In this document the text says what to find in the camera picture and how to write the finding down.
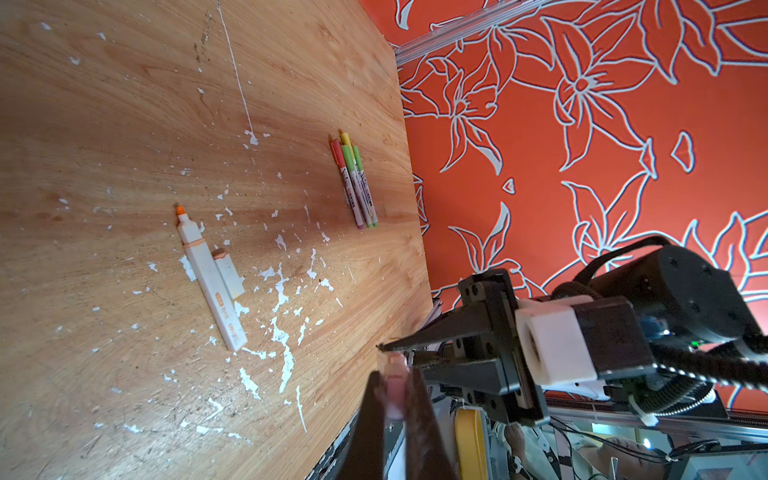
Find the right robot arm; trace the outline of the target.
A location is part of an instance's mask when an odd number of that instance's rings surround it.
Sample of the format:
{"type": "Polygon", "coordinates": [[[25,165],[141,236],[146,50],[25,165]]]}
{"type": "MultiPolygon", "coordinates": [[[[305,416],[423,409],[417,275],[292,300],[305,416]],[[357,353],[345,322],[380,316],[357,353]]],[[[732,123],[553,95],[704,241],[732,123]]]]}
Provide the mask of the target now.
{"type": "Polygon", "coordinates": [[[767,338],[730,274],[652,236],[590,262],[548,296],[520,299],[493,269],[462,280],[459,307],[384,345],[494,421],[549,421],[545,392],[602,382],[645,423],[716,385],[767,387],[767,338]]]}

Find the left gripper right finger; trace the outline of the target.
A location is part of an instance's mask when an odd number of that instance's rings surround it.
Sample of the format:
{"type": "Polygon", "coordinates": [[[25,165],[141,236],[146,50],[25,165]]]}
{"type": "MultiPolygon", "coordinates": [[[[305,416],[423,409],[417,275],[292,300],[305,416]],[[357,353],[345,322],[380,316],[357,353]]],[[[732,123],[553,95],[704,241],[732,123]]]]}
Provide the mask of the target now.
{"type": "Polygon", "coordinates": [[[406,383],[406,478],[457,479],[446,453],[422,372],[413,369],[406,383]]]}

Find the small white cap piece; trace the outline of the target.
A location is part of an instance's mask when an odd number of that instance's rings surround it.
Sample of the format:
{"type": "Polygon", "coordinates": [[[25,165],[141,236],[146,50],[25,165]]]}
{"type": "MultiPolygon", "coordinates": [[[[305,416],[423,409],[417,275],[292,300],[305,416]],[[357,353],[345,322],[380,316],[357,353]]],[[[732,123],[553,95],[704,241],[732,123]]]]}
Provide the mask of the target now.
{"type": "Polygon", "coordinates": [[[406,393],[410,370],[404,355],[387,352],[384,360],[383,377],[386,390],[386,416],[402,421],[406,414],[406,393]]]}

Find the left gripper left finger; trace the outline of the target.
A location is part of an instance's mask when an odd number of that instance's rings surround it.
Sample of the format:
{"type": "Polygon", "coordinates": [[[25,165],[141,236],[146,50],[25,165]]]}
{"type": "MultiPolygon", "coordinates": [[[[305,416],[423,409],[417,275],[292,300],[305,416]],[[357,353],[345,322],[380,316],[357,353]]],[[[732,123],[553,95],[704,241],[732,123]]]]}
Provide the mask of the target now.
{"type": "Polygon", "coordinates": [[[384,478],[385,382],[373,371],[366,384],[357,420],[337,479],[384,478]]]}

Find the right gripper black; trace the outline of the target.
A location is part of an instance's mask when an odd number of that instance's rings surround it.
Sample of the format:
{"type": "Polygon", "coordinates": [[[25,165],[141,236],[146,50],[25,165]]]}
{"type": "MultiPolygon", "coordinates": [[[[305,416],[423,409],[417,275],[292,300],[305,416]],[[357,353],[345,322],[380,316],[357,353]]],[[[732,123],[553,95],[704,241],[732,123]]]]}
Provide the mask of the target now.
{"type": "Polygon", "coordinates": [[[509,273],[503,269],[475,274],[459,283],[461,305],[441,314],[421,330],[377,346],[404,352],[432,344],[442,350],[431,363],[415,357],[413,367],[428,383],[485,411],[503,424],[541,426],[549,421],[541,387],[524,359],[515,326],[519,304],[509,273]]]}

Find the red pen cap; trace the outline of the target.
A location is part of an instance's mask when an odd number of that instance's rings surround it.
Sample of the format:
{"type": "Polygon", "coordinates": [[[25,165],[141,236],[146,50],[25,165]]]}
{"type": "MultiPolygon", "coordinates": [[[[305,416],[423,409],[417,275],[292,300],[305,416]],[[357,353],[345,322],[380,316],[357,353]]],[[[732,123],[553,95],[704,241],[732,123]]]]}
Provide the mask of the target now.
{"type": "Polygon", "coordinates": [[[358,205],[358,202],[357,202],[357,197],[352,185],[352,180],[349,175],[346,162],[343,157],[341,144],[338,140],[333,139],[330,142],[330,147],[331,147],[331,152],[333,154],[334,161],[340,172],[341,180],[344,186],[345,197],[346,197],[347,203],[351,208],[356,227],[362,230],[366,227],[366,223],[363,219],[360,206],[358,205]]]}

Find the white pen orange tip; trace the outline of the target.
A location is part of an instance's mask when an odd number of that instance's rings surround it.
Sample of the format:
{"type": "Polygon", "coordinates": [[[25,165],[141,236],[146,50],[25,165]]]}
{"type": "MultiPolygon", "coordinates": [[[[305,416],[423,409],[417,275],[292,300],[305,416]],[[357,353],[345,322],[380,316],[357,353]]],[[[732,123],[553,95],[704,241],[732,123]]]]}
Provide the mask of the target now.
{"type": "Polygon", "coordinates": [[[213,259],[213,253],[199,225],[193,221],[183,206],[177,205],[177,231],[180,235],[185,255],[190,263],[195,278],[200,284],[203,295],[215,319],[226,347],[237,352],[247,343],[247,336],[239,320],[239,314],[224,285],[213,259]]]}

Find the white orange marker cap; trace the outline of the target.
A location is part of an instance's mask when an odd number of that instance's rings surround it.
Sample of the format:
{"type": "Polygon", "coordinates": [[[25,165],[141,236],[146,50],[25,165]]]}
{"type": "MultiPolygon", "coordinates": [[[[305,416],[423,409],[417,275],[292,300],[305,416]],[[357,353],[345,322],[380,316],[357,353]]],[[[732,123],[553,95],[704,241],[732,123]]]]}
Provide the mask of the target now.
{"type": "Polygon", "coordinates": [[[238,274],[233,258],[226,250],[216,250],[213,253],[213,259],[230,298],[235,301],[245,293],[244,278],[238,274]]]}

